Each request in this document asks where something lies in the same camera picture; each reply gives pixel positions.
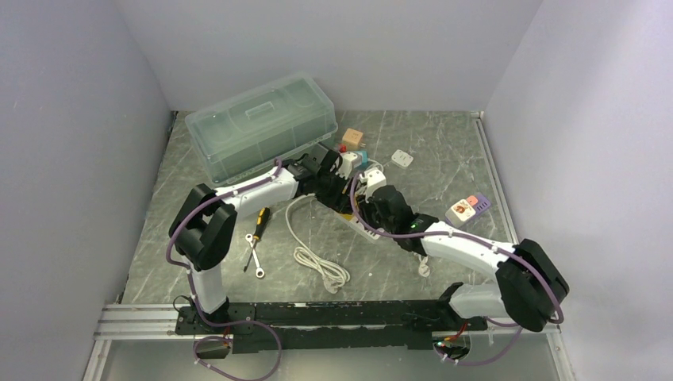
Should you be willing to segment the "white power strip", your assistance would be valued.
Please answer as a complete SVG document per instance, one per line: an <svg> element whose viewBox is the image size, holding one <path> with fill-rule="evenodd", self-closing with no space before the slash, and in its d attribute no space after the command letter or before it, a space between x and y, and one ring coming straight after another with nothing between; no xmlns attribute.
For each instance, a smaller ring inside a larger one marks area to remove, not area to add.
<svg viewBox="0 0 673 381"><path fill-rule="evenodd" d="M346 220L346 219L342 218L339 214L337 216L348 227L350 227L356 233L358 233L362 237L365 237L369 241L376 242L380 238L380 235L378 235L377 233L373 233L372 231L366 229L355 217L352 220Z"/></svg>

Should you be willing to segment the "beige cube plug adapter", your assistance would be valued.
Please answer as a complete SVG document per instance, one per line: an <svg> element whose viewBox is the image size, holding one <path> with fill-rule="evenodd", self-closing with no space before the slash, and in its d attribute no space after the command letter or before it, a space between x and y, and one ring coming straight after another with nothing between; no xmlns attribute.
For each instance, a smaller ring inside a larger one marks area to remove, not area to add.
<svg viewBox="0 0 673 381"><path fill-rule="evenodd" d="M355 129L346 129L341 143L348 151L358 151L363 143L363 133Z"/></svg>

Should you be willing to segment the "teal power strip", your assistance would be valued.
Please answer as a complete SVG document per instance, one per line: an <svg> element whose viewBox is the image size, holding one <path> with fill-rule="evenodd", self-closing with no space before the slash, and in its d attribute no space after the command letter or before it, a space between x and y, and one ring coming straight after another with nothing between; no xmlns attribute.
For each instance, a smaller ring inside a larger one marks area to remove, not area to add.
<svg viewBox="0 0 673 381"><path fill-rule="evenodd" d="M352 151L353 154L356 154L358 156L358 159L356 162L358 163L358 166L356 167L359 170L365 170L368 165L369 165L369 159L368 159L368 154L366 151Z"/></svg>

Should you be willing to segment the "white plug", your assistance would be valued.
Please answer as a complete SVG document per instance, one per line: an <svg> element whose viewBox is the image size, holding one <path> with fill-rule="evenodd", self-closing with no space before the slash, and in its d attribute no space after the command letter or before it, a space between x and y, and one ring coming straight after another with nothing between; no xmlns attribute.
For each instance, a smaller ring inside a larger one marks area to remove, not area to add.
<svg viewBox="0 0 673 381"><path fill-rule="evenodd" d="M408 152L402 151L401 149L397 149L391 155L391 161L401 168L408 168L413 160L414 158Z"/></svg>

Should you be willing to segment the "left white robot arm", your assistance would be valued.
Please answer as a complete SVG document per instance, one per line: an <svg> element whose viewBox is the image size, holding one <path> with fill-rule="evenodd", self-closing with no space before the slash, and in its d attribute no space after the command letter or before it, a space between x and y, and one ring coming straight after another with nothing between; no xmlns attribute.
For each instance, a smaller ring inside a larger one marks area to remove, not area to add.
<svg viewBox="0 0 673 381"><path fill-rule="evenodd" d="M275 160L274 167L229 187L193 187L169 229L166 258L187 271L190 294L200 310L224 321L229 298L221 262L229 252L237 221L264 207L302 195L337 212L348 209L345 188L358 163L316 144L297 160Z"/></svg>

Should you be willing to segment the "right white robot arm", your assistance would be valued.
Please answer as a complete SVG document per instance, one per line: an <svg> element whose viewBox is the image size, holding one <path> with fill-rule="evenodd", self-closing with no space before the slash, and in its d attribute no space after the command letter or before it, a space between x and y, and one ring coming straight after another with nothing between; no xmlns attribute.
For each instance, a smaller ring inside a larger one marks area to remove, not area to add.
<svg viewBox="0 0 673 381"><path fill-rule="evenodd" d="M450 318L509 318L532 332L564 322L561 303L570 287L537 242L493 241L415 213L391 185L362 195L351 187L349 201L365 229L389 237L407 252L451 260L488 278L481 285L453 283L443 292L438 303Z"/></svg>

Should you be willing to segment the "white cube socket red print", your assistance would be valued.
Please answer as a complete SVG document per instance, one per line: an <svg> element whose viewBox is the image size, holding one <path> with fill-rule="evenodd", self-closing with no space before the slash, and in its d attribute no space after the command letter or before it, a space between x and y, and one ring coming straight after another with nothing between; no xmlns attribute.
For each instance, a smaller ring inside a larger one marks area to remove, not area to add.
<svg viewBox="0 0 673 381"><path fill-rule="evenodd" d="M464 225L476 215L474 207L467 199L460 199L458 202L449 207L445 213L448 223L456 228Z"/></svg>

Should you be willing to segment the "yellow black screwdriver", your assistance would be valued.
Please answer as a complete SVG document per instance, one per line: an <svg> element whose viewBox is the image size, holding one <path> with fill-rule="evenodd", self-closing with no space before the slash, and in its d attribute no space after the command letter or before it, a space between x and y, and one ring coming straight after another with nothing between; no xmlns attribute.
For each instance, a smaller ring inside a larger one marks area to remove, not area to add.
<svg viewBox="0 0 673 381"><path fill-rule="evenodd" d="M251 233L253 236L257 238L257 244L261 240L263 233L267 228L270 216L271 216L271 209L269 207L264 207L257 216L255 231L254 233Z"/></svg>

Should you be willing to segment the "clear plastic storage box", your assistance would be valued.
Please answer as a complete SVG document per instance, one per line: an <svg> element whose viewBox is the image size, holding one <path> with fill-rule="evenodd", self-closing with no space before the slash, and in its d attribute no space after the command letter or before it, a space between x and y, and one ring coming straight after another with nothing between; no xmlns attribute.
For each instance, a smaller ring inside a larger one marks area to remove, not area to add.
<svg viewBox="0 0 673 381"><path fill-rule="evenodd" d="M194 149L213 183L236 182L311 148L333 142L333 102L309 75L296 73L189 114Z"/></svg>

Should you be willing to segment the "purple power strip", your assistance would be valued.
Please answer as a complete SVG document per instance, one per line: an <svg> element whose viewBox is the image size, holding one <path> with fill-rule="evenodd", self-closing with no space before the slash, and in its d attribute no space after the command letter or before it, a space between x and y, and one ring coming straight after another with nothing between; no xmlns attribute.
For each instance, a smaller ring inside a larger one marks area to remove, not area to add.
<svg viewBox="0 0 673 381"><path fill-rule="evenodd" d="M490 200L482 193L476 193L466 198L467 203L475 211L475 216L479 216L491 207Z"/></svg>

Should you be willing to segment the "silver combination wrench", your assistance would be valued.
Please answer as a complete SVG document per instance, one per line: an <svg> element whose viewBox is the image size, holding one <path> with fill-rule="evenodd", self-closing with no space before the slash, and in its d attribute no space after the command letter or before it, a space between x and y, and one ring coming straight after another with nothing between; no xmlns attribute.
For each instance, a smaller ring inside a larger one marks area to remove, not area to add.
<svg viewBox="0 0 673 381"><path fill-rule="evenodd" d="M252 234L247 234L245 236L246 241L248 242L248 245L250 246L250 253L248 256L248 262L244 266L244 272L246 272L250 266L251 263L255 264L256 267L256 278L257 279L263 279L266 275L265 270L262 269L260 265L260 260L259 257L256 253L256 244L257 244L257 238L253 236Z"/></svg>

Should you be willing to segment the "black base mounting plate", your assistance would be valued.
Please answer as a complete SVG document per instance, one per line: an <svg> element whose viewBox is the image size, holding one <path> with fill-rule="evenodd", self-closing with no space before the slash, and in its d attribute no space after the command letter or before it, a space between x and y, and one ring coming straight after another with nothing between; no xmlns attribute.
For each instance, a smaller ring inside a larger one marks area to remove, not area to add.
<svg viewBox="0 0 673 381"><path fill-rule="evenodd" d="M263 350L405 347L429 349L441 333L484 331L482 317L463 319L435 300L232 302L230 329L207 325L192 306L179 309L179 336L233 337L236 354Z"/></svg>

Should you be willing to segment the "aluminium frame rail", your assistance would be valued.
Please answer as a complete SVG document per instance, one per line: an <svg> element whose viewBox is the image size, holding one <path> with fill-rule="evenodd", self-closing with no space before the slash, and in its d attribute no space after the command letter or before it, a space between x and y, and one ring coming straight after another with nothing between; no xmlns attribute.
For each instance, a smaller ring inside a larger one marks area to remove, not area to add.
<svg viewBox="0 0 673 381"><path fill-rule="evenodd" d="M452 260L488 278L453 283L437 299L362 302L231 302L221 277L236 223L254 216L256 244L279 202L315 197L355 230L389 237L420 256ZM535 241L516 244L479 237L454 223L412 211L377 167L353 151L317 143L297 160L278 158L262 175L229 186L190 190L169 230L166 255L179 254L190 287L185 303L113 304L103 310L85 377L99 380L116 340L192 341L196 365L231 353L292 349L431 348L444 361L468 366L473 332L495 326L542 332L559 325L570 287Z"/></svg>

